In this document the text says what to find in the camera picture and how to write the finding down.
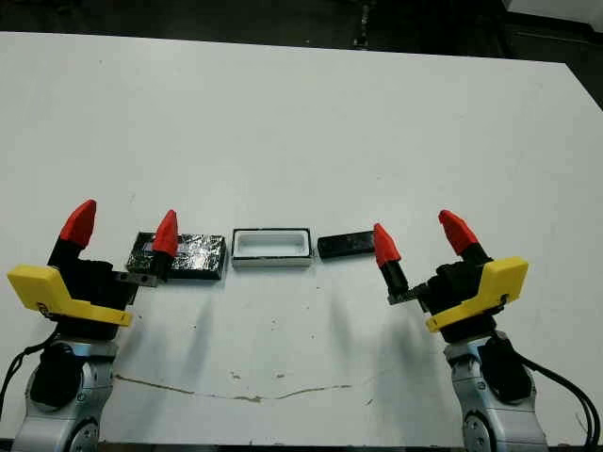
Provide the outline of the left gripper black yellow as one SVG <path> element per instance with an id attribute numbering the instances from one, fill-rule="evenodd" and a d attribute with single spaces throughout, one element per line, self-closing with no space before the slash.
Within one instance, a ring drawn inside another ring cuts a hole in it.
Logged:
<path id="1" fill-rule="evenodd" d="M 155 287 L 158 280 L 169 278 L 178 249 L 178 222 L 171 209 L 157 227 L 153 275 L 116 271 L 112 264 L 101 261 L 67 265 L 88 246 L 96 208 L 96 200 L 86 200 L 72 211 L 51 251 L 49 266 L 18 265 L 8 273 L 8 280 L 26 309 L 57 323 L 59 335 L 112 340 L 118 329 L 131 324 L 127 307 L 138 289 Z"/>

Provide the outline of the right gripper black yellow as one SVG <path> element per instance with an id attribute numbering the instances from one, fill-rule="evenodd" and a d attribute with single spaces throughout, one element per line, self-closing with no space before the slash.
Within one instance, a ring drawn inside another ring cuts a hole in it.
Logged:
<path id="1" fill-rule="evenodd" d="M 528 262 L 520 257 L 492 260 L 466 222 L 449 210 L 442 210 L 438 220 L 463 262 L 438 267 L 434 276 L 415 287 L 407 282 L 393 238 L 380 223 L 374 224 L 373 248 L 388 302 L 418 301 L 428 315 L 427 330 L 448 343 L 487 335 L 497 327 L 494 316 L 520 297 Z"/>

